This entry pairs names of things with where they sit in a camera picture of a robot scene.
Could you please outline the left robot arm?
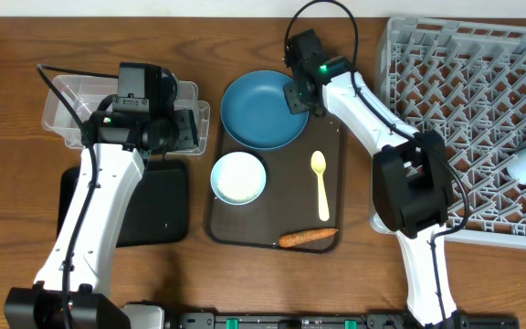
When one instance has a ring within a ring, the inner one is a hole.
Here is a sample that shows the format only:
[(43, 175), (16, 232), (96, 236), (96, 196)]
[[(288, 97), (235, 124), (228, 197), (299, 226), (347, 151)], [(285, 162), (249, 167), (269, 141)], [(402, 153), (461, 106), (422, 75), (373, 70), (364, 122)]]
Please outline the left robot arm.
[(122, 62), (116, 93), (81, 120), (50, 69), (37, 65), (79, 128), (79, 178), (53, 250), (31, 287), (10, 289), (5, 319), (12, 328), (164, 328), (162, 306), (120, 308), (108, 296), (122, 222), (149, 158), (198, 144), (195, 125), (182, 120), (192, 113), (174, 107), (178, 80), (160, 66)]

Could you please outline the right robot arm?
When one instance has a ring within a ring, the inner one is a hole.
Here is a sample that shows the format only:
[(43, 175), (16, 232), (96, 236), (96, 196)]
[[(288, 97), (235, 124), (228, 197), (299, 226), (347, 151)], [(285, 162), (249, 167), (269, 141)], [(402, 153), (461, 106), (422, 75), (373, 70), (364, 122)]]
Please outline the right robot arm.
[(291, 111), (336, 116), (372, 157), (372, 222), (399, 241), (408, 310), (424, 327), (448, 325), (457, 306), (443, 251), (454, 198), (443, 138), (394, 115), (349, 60), (326, 53), (313, 30), (286, 36), (284, 49), (293, 73), (285, 88)]

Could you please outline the dark blue plate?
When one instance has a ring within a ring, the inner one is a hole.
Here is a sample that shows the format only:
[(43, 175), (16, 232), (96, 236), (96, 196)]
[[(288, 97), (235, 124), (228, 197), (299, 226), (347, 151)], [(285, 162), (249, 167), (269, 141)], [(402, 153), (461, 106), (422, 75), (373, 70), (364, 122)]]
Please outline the dark blue plate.
[(257, 150), (281, 148), (304, 130), (308, 115), (289, 110), (283, 87), (291, 78), (272, 70), (249, 72), (226, 89), (221, 120), (237, 142)]

